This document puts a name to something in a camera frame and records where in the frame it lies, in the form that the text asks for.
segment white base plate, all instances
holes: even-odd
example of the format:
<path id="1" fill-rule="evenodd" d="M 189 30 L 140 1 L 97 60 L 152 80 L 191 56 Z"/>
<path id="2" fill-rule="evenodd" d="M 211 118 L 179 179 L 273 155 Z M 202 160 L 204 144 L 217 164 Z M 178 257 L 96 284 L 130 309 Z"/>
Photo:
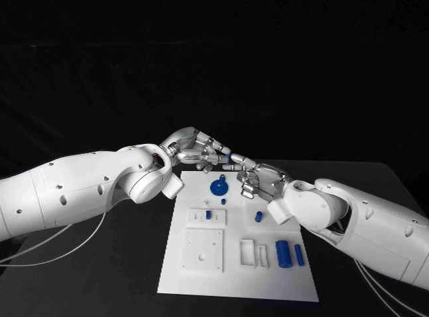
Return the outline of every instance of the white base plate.
<path id="1" fill-rule="evenodd" d="M 224 196 L 211 194 L 208 187 L 219 175 L 225 175 L 228 192 Z M 181 180 L 185 188 L 178 194 L 172 213 L 172 222 L 163 254 L 163 265 L 157 284 L 157 293 L 206 295 L 219 297 L 244 297 L 251 299 L 278 299 L 317 302 L 317 295 L 312 280 L 309 261 L 303 250 L 299 225 L 291 223 L 289 230 L 273 230 L 250 226 L 247 212 L 255 213 L 254 203 L 263 201 L 257 196 L 250 201 L 240 195 L 240 183 L 235 180 L 235 172 L 181 172 Z M 209 209 L 225 210 L 225 227 L 222 228 L 222 272 L 182 270 L 181 259 L 186 236 L 186 213 L 191 208 L 205 209 L 202 202 L 208 201 Z M 265 246 L 267 269 L 240 266 L 240 240 L 253 240 L 255 263 L 258 263 L 257 246 Z M 276 258 L 276 241 L 286 240 L 290 245 L 293 267 L 281 269 Z M 299 267 L 294 256 L 294 244 L 300 245 L 304 266 Z"/>

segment blue disc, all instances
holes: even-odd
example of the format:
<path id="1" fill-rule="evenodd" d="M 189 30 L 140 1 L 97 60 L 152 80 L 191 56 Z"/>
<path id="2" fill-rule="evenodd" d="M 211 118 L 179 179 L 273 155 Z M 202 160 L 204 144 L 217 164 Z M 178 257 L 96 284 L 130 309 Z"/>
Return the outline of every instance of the blue disc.
<path id="1" fill-rule="evenodd" d="M 215 180 L 211 183 L 211 193 L 215 196 L 221 196 L 225 194 L 225 192 L 228 191 L 228 185 L 224 181 L 221 180 Z"/>

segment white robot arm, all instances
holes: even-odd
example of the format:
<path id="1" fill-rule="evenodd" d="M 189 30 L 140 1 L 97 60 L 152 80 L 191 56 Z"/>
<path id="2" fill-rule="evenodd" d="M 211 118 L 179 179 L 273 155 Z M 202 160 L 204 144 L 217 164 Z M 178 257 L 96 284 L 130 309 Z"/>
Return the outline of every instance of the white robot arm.
<path id="1" fill-rule="evenodd" d="M 65 226 L 107 212 L 123 199 L 143 203 L 162 192 L 172 199 L 183 183 L 172 174 L 179 162 L 204 172 L 225 163 L 229 150 L 186 127 L 162 144 L 133 145 L 58 158 L 0 180 L 0 241 Z"/>
<path id="2" fill-rule="evenodd" d="M 277 224 L 291 217 L 306 230 L 373 271 L 429 290 L 429 220 L 405 207 L 340 183 L 293 180 L 273 166 L 231 154 L 241 195 L 268 201 Z M 345 228 L 335 228 L 349 216 Z"/>

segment robotic hand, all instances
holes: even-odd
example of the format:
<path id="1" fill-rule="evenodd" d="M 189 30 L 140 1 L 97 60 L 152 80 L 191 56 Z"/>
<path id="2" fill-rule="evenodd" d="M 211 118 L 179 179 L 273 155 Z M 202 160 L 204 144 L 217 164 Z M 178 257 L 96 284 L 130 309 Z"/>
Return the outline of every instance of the robotic hand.
<path id="1" fill-rule="evenodd" d="M 143 203 L 159 192 L 172 199 L 183 188 L 172 166 L 195 163 L 208 172 L 228 161 L 215 149 L 228 155 L 228 148 L 186 127 L 159 146 L 140 144 L 62 157 L 0 180 L 0 241 L 77 223 L 124 199 Z"/>
<path id="2" fill-rule="evenodd" d="M 373 271 L 429 290 L 429 220 L 405 207 L 340 183 L 312 184 L 241 155 L 231 154 L 241 195 L 268 202 L 280 225 L 294 217 L 299 225 Z M 345 228 L 335 225 L 349 216 Z"/>

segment screw hole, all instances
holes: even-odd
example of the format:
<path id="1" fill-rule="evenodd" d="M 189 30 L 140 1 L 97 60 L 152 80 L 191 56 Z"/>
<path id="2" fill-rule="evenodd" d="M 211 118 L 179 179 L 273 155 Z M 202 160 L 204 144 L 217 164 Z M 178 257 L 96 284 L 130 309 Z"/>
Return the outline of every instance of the screw hole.
<path id="1" fill-rule="evenodd" d="M 64 205 L 67 204 L 67 202 L 68 202 L 68 200 L 65 199 L 65 196 L 61 195 L 61 196 L 60 196 L 60 203 L 61 203 L 61 205 L 64 206 Z"/>

